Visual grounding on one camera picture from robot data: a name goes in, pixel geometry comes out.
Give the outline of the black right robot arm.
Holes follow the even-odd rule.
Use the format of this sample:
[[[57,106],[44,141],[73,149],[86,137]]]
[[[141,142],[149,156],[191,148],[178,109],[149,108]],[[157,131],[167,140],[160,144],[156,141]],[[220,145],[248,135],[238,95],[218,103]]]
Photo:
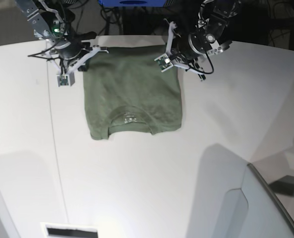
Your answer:
[[[54,52],[62,60],[78,59],[87,46],[86,40],[95,39],[96,32],[78,33],[72,23],[73,9],[83,9],[87,1],[81,0],[17,0],[16,5],[33,28],[34,36],[48,40],[50,47],[29,55],[43,59],[46,53]]]

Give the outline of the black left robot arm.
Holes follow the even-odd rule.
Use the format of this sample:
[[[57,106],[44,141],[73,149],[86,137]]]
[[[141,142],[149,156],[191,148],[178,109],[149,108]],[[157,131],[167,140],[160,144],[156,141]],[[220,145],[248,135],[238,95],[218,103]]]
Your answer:
[[[186,60],[226,51],[232,41],[223,39],[223,32],[241,7],[240,0],[202,0],[189,31],[177,42],[177,48]]]

